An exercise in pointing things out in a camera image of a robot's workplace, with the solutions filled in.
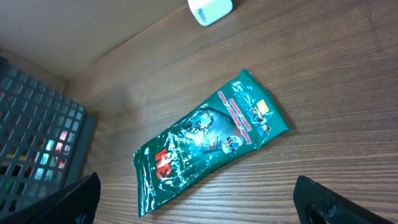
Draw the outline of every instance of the yellow label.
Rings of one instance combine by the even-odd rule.
[[[269,108],[264,100],[261,100],[257,103],[257,107],[262,114],[266,114],[269,111]]]

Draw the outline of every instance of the plastic crate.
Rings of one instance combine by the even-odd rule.
[[[82,105],[0,58],[0,219],[76,181],[86,118]]]

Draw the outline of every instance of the black plastic object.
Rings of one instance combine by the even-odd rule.
[[[77,180],[92,115],[0,58],[0,219]]]
[[[0,222],[2,224],[91,224],[100,201],[100,192],[100,180],[97,173],[92,173]]]
[[[293,200],[301,224],[392,224],[304,176],[297,179]]]

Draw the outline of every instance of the plastic packet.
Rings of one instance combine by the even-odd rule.
[[[288,130],[270,93],[242,70],[238,78],[137,150],[138,216]]]

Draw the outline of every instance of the wooden table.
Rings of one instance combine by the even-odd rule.
[[[398,222],[398,2],[234,3],[210,27],[185,5],[69,84],[101,118],[83,171],[102,183],[95,222],[298,223],[299,175]],[[292,130],[137,219],[133,153],[242,68]]]

